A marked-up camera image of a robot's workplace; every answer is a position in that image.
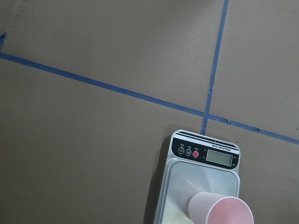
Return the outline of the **pink paper cup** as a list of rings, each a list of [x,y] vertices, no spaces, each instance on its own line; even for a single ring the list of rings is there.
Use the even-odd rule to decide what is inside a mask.
[[[191,198],[188,215],[195,224],[254,223],[252,211],[243,200],[209,192],[199,192]]]

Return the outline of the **digital kitchen scale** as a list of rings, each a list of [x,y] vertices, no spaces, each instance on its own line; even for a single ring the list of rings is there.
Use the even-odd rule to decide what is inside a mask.
[[[240,158],[240,148],[234,143],[175,131],[170,138],[153,222],[191,224],[188,204],[199,192],[238,197]]]

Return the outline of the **blue tape line crosswise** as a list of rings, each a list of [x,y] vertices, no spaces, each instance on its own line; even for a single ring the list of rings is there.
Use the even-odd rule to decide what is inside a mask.
[[[202,134],[206,133],[207,121],[208,120],[213,120],[213,121],[216,121],[216,122],[219,122],[219,123],[223,123],[223,124],[226,124],[226,125],[229,125],[229,126],[234,126],[234,127],[246,130],[246,131],[251,131],[251,132],[254,132],[254,133],[262,134],[262,135],[265,135],[265,136],[268,136],[268,137],[271,137],[271,138],[283,140],[283,141],[290,142],[290,143],[293,143],[293,144],[296,144],[296,145],[299,143],[298,139],[294,139],[294,138],[291,138],[291,137],[287,137],[285,135],[281,135],[281,134],[278,134],[278,133],[266,131],[266,130],[263,130],[263,129],[260,129],[260,128],[257,128],[257,127],[254,127],[254,126],[249,126],[249,125],[246,125],[246,124],[243,124],[243,123],[240,123],[240,122],[228,120],[228,119],[225,119],[225,118],[222,118],[222,117],[219,117],[219,116],[215,116],[215,115],[211,115],[211,114],[207,115],[207,114],[204,114],[204,112],[199,111],[199,110],[195,110],[195,109],[185,107],[185,106],[182,106],[182,105],[177,105],[175,103],[171,103],[171,102],[168,102],[168,101],[163,101],[163,100],[155,98],[155,97],[144,95],[144,94],[141,94],[141,93],[138,93],[138,92],[135,92],[135,91],[131,91],[131,90],[128,90],[128,89],[124,89],[124,88],[115,86],[115,85],[107,84],[107,83],[104,83],[104,82],[101,82],[101,81],[98,81],[98,80],[95,80],[95,79],[91,79],[91,78],[88,78],[88,77],[85,77],[85,76],[77,75],[77,74],[67,72],[67,71],[64,71],[64,70],[61,70],[61,69],[53,68],[53,67],[50,67],[50,66],[47,66],[47,65],[44,65],[44,64],[40,64],[40,63],[37,63],[37,62],[26,60],[26,59],[16,57],[16,56],[13,56],[13,55],[10,55],[10,54],[1,53],[0,57],[1,57],[1,59],[5,59],[5,60],[8,60],[8,61],[11,61],[11,62],[14,62],[14,63],[22,64],[22,65],[32,67],[32,68],[35,68],[35,69],[38,69],[38,70],[53,73],[55,75],[59,75],[59,76],[62,76],[62,77],[66,77],[66,78],[69,78],[69,79],[73,79],[73,80],[80,81],[80,82],[83,82],[83,83],[86,83],[86,84],[90,84],[90,85],[97,86],[97,87],[100,87],[100,88],[103,88],[103,89],[107,89],[107,90],[114,91],[114,92],[117,92],[117,93],[120,93],[120,94],[128,95],[128,96],[138,98],[138,99],[141,99],[141,100],[144,100],[144,101],[148,101],[148,102],[151,102],[151,103],[154,103],[154,104],[162,105],[162,106],[169,107],[169,108],[172,108],[172,109],[175,109],[175,110],[178,110],[178,111],[182,111],[182,112],[186,112],[188,114],[192,114],[192,115],[202,117],[203,118],[203,123],[202,124],[203,124],[203,127],[204,127],[201,130]]]

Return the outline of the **blue tape centre line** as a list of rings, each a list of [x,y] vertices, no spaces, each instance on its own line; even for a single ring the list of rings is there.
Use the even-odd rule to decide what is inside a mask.
[[[220,20],[220,24],[219,24],[219,30],[218,30],[218,35],[217,35],[217,40],[216,40],[216,45],[215,45],[215,50],[214,50],[214,57],[213,57],[211,74],[210,74],[210,79],[209,79],[209,86],[208,86],[208,90],[207,90],[205,111],[204,111],[204,116],[203,116],[203,120],[202,120],[201,132],[200,132],[202,135],[206,134],[206,127],[207,127],[207,123],[208,123],[208,119],[209,119],[209,115],[210,115],[210,108],[211,108],[211,102],[212,102],[212,97],[213,97],[214,80],[215,80],[215,75],[216,75],[216,71],[217,71],[217,65],[218,65],[218,60],[219,60],[219,53],[220,53],[220,48],[221,48],[223,30],[224,30],[226,16],[227,16],[228,4],[229,4],[229,0],[224,0],[223,7],[222,7],[222,13],[221,13],[221,20]]]

